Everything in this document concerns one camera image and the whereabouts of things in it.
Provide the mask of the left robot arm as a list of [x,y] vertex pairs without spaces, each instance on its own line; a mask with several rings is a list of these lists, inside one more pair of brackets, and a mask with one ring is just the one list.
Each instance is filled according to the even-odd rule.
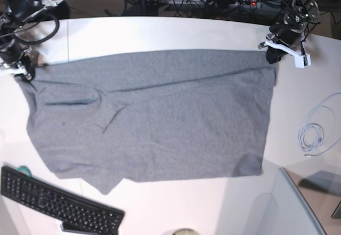
[[266,48],[268,63],[274,64],[287,54],[294,57],[297,68],[311,65],[310,55],[305,49],[308,35],[319,25],[319,8],[315,0],[280,0],[275,4],[271,0],[261,2],[273,9],[283,12],[281,22],[270,26],[266,40],[258,45],[259,49]]

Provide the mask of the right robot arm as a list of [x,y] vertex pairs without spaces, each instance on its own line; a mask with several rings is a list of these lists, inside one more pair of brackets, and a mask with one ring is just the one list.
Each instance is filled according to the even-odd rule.
[[[51,39],[59,30],[59,18],[53,10],[65,0],[5,0],[1,14],[1,75],[14,75],[29,82],[35,78],[30,50]],[[24,40],[18,34],[37,26],[42,20],[54,21],[54,30],[39,40]]]

